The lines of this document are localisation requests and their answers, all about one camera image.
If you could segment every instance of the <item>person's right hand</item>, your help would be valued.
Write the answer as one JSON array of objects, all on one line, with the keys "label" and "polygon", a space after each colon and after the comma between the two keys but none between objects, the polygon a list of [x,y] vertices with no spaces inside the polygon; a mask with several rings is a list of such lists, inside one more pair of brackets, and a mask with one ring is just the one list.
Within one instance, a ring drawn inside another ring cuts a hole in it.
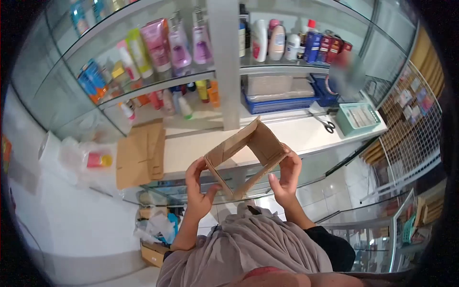
[{"label": "person's right hand", "polygon": [[268,180],[277,203],[283,208],[286,208],[295,201],[298,201],[296,192],[302,162],[300,157],[286,144],[282,143],[282,146],[285,152],[289,154],[279,163],[280,180],[273,173],[268,175]]}]

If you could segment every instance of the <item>red box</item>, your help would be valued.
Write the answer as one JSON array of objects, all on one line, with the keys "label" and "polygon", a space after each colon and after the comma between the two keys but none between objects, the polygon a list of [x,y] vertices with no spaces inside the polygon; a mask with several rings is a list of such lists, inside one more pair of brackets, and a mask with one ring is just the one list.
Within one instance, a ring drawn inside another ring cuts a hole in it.
[{"label": "red box", "polygon": [[330,49],[328,50],[327,59],[325,61],[326,63],[331,64],[336,55],[338,55],[338,51],[340,50],[341,46],[342,40],[340,38],[331,38]]},{"label": "red box", "polygon": [[351,50],[352,50],[352,44],[349,43],[349,42],[343,41],[343,45],[341,46],[341,49],[340,49],[339,53],[341,53],[343,51],[349,51],[350,52]]}]

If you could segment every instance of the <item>open cardboard box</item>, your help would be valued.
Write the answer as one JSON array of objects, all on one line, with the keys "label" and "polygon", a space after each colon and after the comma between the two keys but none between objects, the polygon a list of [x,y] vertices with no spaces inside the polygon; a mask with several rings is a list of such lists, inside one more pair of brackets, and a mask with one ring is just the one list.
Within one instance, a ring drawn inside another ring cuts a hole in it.
[{"label": "open cardboard box", "polygon": [[[216,167],[230,159],[245,146],[252,150],[263,168],[233,191],[218,173]],[[204,158],[207,168],[215,176],[218,183],[221,184],[226,196],[229,199],[238,200],[242,199],[245,193],[260,178],[281,162],[287,154],[273,132],[258,117],[248,126],[209,151]]]},{"label": "open cardboard box", "polygon": [[119,190],[163,178],[165,141],[162,118],[133,127],[128,137],[118,141],[116,183]]}]

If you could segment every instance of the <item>green basket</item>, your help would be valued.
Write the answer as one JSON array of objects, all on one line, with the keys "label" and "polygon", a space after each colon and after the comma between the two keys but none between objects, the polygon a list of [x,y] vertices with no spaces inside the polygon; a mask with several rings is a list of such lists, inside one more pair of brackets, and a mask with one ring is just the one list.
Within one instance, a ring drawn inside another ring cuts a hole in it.
[{"label": "green basket", "polygon": [[[354,107],[361,107],[365,106],[368,111],[371,113],[371,115],[375,118],[376,123],[372,125],[367,125],[365,127],[356,127],[352,124],[352,121],[349,120],[350,117],[352,117],[351,113],[349,110]],[[375,126],[379,125],[381,123],[380,118],[378,117],[378,114],[375,112],[373,107],[370,104],[367,103],[351,103],[351,104],[340,104],[340,109],[338,111],[338,114],[336,115],[336,122],[338,123],[338,126],[341,129],[341,132],[345,136],[351,136],[351,135],[359,135],[362,133],[366,133],[370,130],[372,130]]]}]

